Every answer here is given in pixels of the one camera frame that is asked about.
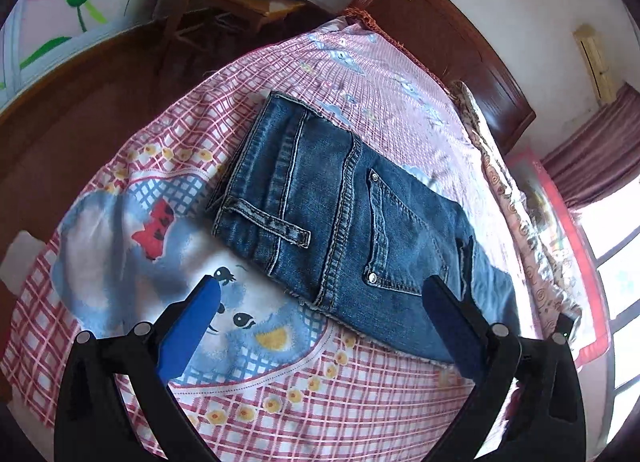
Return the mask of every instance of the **metal rivet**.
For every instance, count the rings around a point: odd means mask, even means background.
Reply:
[[[553,339],[554,343],[557,343],[559,345],[564,345],[566,343],[566,337],[564,337],[561,333],[556,332],[555,334],[553,334],[551,336],[551,339]]]
[[[87,332],[86,330],[83,330],[76,336],[76,342],[81,345],[84,345],[89,339],[91,339],[91,332]]]
[[[150,331],[151,331],[151,325],[149,323],[146,323],[145,321],[142,321],[142,323],[138,323],[133,328],[133,333],[136,336],[146,336]]]
[[[502,323],[496,323],[491,326],[492,332],[498,337],[507,337],[509,335],[509,329]]]

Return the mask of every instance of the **blue gripper pad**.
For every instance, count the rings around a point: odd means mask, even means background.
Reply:
[[[193,289],[182,314],[158,347],[157,373],[162,384],[180,377],[220,307],[220,283],[205,276]]]

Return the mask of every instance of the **air conditioner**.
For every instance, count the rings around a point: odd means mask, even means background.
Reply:
[[[604,103],[613,102],[618,89],[604,58],[598,33],[592,26],[584,24],[574,32],[574,38],[587,66],[596,98]]]

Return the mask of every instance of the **back pocket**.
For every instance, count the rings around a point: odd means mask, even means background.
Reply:
[[[433,226],[409,209],[373,169],[367,184],[372,233],[364,282],[414,295],[422,293],[422,283],[430,275],[447,283],[449,269]]]

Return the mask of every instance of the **chair seat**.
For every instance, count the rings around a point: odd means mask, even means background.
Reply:
[[[249,10],[264,17],[281,18],[303,7],[304,0],[213,0],[222,10],[241,15],[238,9]]]

